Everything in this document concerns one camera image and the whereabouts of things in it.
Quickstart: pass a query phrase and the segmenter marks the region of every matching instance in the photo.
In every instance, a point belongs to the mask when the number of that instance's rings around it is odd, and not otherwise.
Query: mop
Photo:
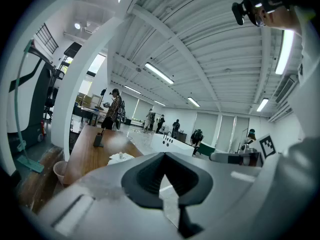
[[[22,70],[22,65],[24,64],[25,58],[27,56],[27,53],[29,51],[30,45],[32,43],[32,40],[29,41],[29,43],[27,44],[24,53],[23,53],[23,57],[22,57],[22,61],[20,63],[20,67],[19,67],[19,71],[18,71],[18,76],[16,78],[15,81],[15,90],[14,90],[14,115],[15,115],[15,122],[16,122],[16,129],[18,132],[18,136],[19,136],[19,140],[20,140],[20,145],[22,146],[24,155],[21,155],[17,161],[20,162],[21,164],[23,164],[24,166],[30,168],[31,170],[37,172],[37,173],[41,173],[44,169],[44,166],[42,164],[39,164],[36,161],[33,161],[31,159],[29,159],[28,155],[27,155],[27,151],[26,151],[26,144],[24,143],[23,139],[22,139],[22,134],[20,131],[20,125],[19,125],[19,116],[18,116],[18,87],[19,87],[19,81],[20,81],[20,74],[21,74],[21,70]]]

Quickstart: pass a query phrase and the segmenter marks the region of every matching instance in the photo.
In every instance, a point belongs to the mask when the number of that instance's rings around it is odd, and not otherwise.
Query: trash can
[[[124,124],[127,126],[131,125],[131,119],[126,118]]]
[[[64,185],[64,178],[65,178],[65,172],[67,169],[67,161],[59,161],[56,162],[55,165],[53,166],[53,171],[55,175],[58,177],[59,182],[61,185]]]

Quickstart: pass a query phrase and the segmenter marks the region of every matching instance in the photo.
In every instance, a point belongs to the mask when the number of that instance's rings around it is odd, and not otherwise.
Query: railing
[[[48,48],[48,50],[53,54],[55,50],[59,47],[54,38],[52,37],[47,25],[44,23],[40,29],[36,32],[36,35]]]

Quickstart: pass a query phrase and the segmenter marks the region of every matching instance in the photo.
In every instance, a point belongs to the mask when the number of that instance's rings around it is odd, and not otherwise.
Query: wooden table
[[[86,125],[77,139],[64,174],[63,185],[71,185],[87,173],[104,167],[109,157],[119,152],[133,157],[143,154],[121,131],[105,130],[101,143],[104,147],[94,147],[94,140],[101,128]]]

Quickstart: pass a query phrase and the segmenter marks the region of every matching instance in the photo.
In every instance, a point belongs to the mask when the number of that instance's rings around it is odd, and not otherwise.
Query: person
[[[150,123],[150,127],[149,127],[149,129],[151,129],[151,131],[154,130],[155,117],[156,117],[156,113],[152,111],[152,114],[151,114],[151,123]]]
[[[254,141],[256,141],[256,131],[255,129],[250,129],[249,133],[248,133],[248,137],[246,137],[242,143],[241,143],[241,150],[245,149],[245,144],[251,144]]]
[[[317,69],[320,63],[319,35],[313,26],[316,13],[311,9],[280,6],[267,13],[263,6],[255,7],[250,0],[243,0],[250,21],[257,27],[264,25],[280,30],[291,30],[302,37],[302,64],[298,69],[300,85]]]
[[[195,130],[190,138],[190,143],[192,147],[199,147],[201,141],[204,139],[201,129]]]
[[[146,132],[149,129],[149,126],[151,124],[151,116],[152,116],[152,108],[150,108],[148,114],[145,116],[146,120],[145,120],[144,128],[143,128],[144,132]]]
[[[156,129],[156,132],[155,132],[156,134],[159,132],[164,122],[165,122],[165,115],[162,114],[158,122],[158,128]]]
[[[179,119],[177,119],[172,125],[171,137],[176,139],[178,135],[178,130],[180,129]]]
[[[101,128],[106,128],[108,130],[112,130],[112,126],[117,119],[118,109],[122,104],[122,99],[120,97],[118,89],[113,89],[112,92],[110,92],[110,94],[112,94],[114,100],[111,105],[107,106],[108,112],[106,113],[105,119],[101,124]]]

